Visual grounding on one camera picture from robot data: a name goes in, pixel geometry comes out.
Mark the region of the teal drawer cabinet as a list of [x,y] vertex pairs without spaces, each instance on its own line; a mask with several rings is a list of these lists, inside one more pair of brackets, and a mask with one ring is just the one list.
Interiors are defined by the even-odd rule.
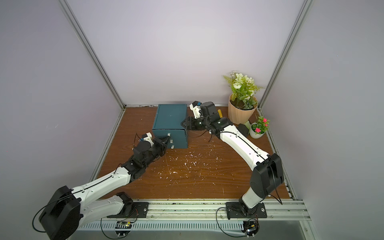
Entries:
[[187,116],[186,104],[158,105],[152,132],[157,138],[169,136],[169,149],[187,149],[187,132],[182,126]]

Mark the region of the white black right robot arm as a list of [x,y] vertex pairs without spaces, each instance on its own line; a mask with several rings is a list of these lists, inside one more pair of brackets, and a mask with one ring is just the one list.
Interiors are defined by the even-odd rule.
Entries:
[[250,215],[255,207],[284,183],[283,164],[277,154],[268,154],[254,145],[226,117],[221,117],[213,102],[190,104],[193,117],[186,117],[182,126],[191,131],[208,131],[234,149],[252,171],[250,188],[239,199],[240,210]]

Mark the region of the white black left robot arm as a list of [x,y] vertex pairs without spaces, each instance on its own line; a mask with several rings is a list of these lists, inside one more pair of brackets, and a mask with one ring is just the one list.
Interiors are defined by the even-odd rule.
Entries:
[[133,200],[124,192],[105,200],[101,197],[139,179],[151,163],[165,155],[170,139],[169,136],[152,138],[147,133],[128,161],[111,173],[72,189],[67,186],[57,189],[39,216],[44,232],[51,240],[66,240],[95,220],[135,213]]

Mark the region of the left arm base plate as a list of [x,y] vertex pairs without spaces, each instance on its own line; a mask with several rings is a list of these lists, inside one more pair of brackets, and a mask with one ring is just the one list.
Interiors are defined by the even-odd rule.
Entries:
[[149,202],[133,202],[124,205],[117,215],[110,215],[107,218],[146,218],[149,210]]

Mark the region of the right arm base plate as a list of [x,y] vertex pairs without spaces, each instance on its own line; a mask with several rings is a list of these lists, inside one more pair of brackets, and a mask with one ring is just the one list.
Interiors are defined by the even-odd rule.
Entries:
[[258,203],[253,208],[248,208],[245,204],[239,202],[226,202],[226,213],[228,220],[239,218],[262,218],[266,219],[267,211],[264,203]]

